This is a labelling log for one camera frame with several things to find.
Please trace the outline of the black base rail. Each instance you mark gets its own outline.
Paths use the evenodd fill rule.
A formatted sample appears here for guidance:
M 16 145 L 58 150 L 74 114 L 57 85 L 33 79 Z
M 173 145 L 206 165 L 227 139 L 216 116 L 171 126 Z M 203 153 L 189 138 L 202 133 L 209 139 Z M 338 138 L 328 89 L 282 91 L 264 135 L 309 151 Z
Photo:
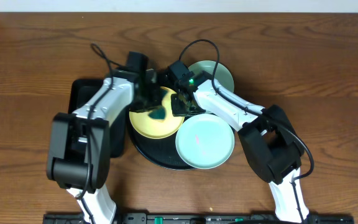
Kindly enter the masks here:
M 45 214 L 43 224 L 85 223 L 82 214 Z M 304 221 L 307 224 L 354 224 L 349 216 L 329 216 L 310 214 Z M 113 224 L 246 224 L 281 223 L 271 214 L 253 215 L 147 215 L 145 213 L 123 213 L 112 221 Z

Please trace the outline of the light blue plate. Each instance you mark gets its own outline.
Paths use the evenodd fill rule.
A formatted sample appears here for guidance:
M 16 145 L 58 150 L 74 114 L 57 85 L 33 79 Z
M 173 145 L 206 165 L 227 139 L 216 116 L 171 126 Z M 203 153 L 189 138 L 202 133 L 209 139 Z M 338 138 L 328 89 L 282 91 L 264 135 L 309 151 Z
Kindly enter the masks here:
M 179 128 L 175 147 L 181 159 L 196 169 L 212 169 L 225 163 L 234 150 L 234 131 L 213 114 L 199 114 Z
M 202 71 L 212 74 L 215 64 L 216 62 L 212 60 L 202 60 L 190 65 L 188 69 L 196 75 Z M 231 72 L 221 63 L 217 66 L 215 78 L 225 89 L 234 92 L 234 79 Z

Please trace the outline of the round black tray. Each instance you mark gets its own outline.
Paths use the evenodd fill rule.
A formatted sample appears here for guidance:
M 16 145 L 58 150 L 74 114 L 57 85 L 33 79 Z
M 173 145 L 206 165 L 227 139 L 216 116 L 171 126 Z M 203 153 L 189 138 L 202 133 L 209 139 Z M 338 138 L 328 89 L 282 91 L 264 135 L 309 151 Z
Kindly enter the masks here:
M 168 70 L 158 73 L 158 83 L 175 91 L 174 84 L 168 79 Z M 167 138 L 150 139 L 139 134 L 131 125 L 128 128 L 131 141 L 135 148 L 150 162 L 173 170 L 192 170 L 193 167 L 185 163 L 177 153 L 175 138 L 177 132 Z

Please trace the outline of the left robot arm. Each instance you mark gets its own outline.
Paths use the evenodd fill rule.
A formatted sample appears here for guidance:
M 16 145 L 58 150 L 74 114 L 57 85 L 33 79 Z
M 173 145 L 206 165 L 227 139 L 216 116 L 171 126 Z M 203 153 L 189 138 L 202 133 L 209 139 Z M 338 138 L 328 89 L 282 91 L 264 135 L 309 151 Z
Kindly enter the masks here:
M 98 82 L 83 106 L 53 118 L 47 177 L 75 198 L 85 223 L 113 223 L 117 213 L 106 187 L 115 120 L 126 110 L 144 112 L 161 104 L 155 70 L 118 68 Z

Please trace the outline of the green yellow sponge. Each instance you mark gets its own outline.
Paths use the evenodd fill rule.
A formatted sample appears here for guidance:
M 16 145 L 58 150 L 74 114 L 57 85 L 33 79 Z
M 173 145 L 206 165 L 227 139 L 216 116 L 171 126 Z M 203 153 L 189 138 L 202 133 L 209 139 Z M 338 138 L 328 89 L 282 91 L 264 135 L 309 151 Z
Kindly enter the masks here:
M 155 120 L 164 120 L 166 118 L 167 112 L 163 106 L 159 106 L 158 108 L 152 109 L 148 116 L 151 119 Z

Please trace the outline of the rectangular black water tray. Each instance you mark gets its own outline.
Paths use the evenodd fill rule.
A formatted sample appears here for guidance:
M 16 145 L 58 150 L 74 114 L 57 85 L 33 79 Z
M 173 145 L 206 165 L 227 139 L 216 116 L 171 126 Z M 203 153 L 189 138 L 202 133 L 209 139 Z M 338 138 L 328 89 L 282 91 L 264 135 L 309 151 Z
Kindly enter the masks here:
M 77 79 L 71 85 L 68 113 L 81 108 L 102 87 L 101 79 Z M 120 157 L 124 152 L 126 109 L 123 109 L 110 126 L 110 157 Z

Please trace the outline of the yellow plate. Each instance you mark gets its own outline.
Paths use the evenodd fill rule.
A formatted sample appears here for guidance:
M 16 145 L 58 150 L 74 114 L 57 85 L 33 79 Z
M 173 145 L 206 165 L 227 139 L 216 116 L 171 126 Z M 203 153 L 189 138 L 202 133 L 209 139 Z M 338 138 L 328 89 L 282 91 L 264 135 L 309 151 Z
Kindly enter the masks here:
M 167 138 L 178 131 L 185 118 L 174 116 L 171 109 L 171 96 L 176 92 L 168 87 L 161 87 L 163 93 L 162 106 L 166 109 L 167 115 L 164 120 L 151 119 L 147 112 L 129 112 L 129 120 L 132 127 L 144 137 L 150 139 Z

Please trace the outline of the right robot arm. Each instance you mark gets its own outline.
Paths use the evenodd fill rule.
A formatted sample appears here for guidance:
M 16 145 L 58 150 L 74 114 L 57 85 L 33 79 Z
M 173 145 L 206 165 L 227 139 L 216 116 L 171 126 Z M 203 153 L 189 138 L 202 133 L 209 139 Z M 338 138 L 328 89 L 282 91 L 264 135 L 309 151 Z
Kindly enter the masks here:
M 212 113 L 237 131 L 251 169 L 269 184 L 275 214 L 283 222 L 305 223 L 309 210 L 304 203 L 300 179 L 301 157 L 313 157 L 298 137 L 285 112 L 277 105 L 264 108 L 250 103 L 224 88 L 207 72 L 173 75 L 177 94 L 172 109 L 175 116 Z

